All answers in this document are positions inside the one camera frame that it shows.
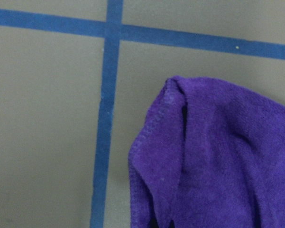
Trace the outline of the purple microfiber towel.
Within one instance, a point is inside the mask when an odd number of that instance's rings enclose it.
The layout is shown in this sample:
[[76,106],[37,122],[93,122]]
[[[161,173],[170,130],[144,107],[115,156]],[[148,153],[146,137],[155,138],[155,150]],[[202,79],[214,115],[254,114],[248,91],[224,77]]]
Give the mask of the purple microfiber towel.
[[167,79],[129,151],[133,228],[285,228],[285,106]]

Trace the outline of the blue tape strip vertical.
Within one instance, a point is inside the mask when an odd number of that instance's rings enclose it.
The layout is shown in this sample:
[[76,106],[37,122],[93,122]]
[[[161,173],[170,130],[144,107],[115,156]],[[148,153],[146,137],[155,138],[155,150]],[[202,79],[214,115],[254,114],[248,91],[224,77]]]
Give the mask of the blue tape strip vertical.
[[91,228],[102,228],[104,226],[122,13],[122,0],[108,1],[104,31],[101,99],[98,112],[97,140],[93,172],[93,194],[89,224],[89,227]]

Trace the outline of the blue tape strip horizontal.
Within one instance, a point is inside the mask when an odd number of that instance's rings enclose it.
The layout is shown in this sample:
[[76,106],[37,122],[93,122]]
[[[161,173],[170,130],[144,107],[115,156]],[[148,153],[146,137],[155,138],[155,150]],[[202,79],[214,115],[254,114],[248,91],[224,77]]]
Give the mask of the blue tape strip horizontal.
[[[104,38],[106,22],[0,9],[0,26]],[[285,44],[127,24],[117,28],[117,37],[125,41],[285,60]]]

